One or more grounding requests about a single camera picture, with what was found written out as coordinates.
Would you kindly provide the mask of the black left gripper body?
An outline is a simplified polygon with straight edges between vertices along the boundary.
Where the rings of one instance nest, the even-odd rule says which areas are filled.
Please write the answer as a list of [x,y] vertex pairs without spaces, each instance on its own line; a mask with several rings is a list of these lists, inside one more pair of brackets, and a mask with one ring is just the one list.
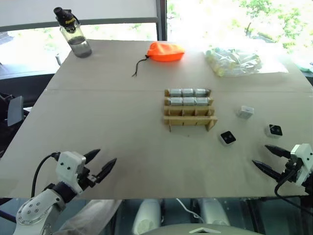
[[97,178],[94,175],[90,175],[90,170],[83,167],[82,172],[78,175],[78,185],[82,190],[92,188],[97,184]]

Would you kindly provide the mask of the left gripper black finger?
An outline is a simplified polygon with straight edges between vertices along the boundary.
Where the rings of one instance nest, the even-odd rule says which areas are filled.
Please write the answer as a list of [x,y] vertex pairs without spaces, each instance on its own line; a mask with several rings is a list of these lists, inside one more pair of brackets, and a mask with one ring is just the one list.
[[113,169],[115,163],[117,161],[117,158],[114,158],[112,160],[110,160],[109,162],[107,162],[101,169],[101,171],[95,176],[96,177],[96,183],[100,183],[101,181],[103,181],[106,176],[111,172],[111,170]]
[[100,149],[95,149],[86,153],[84,155],[84,157],[86,158],[85,164],[88,164],[89,162],[91,162],[99,152],[100,152]]

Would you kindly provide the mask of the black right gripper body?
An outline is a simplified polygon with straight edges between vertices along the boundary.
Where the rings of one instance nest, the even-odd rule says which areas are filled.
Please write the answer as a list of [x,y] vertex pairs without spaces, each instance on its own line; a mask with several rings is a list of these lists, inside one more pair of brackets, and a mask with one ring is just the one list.
[[285,164],[285,169],[281,173],[281,181],[296,182],[297,158],[290,158]]

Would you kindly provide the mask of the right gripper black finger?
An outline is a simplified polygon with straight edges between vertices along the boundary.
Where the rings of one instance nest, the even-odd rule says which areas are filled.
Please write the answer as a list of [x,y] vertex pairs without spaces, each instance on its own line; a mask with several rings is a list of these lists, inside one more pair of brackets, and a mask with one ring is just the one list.
[[271,144],[266,144],[265,148],[269,150],[272,154],[278,157],[285,157],[285,158],[290,158],[291,153],[288,150],[285,150],[281,147],[271,145]]
[[273,178],[275,181],[279,182],[280,178],[281,178],[281,174],[274,171],[270,166],[268,166],[267,164],[257,161],[257,160],[252,160],[252,162],[254,163],[254,165],[260,169],[263,173],[265,173],[267,176]]

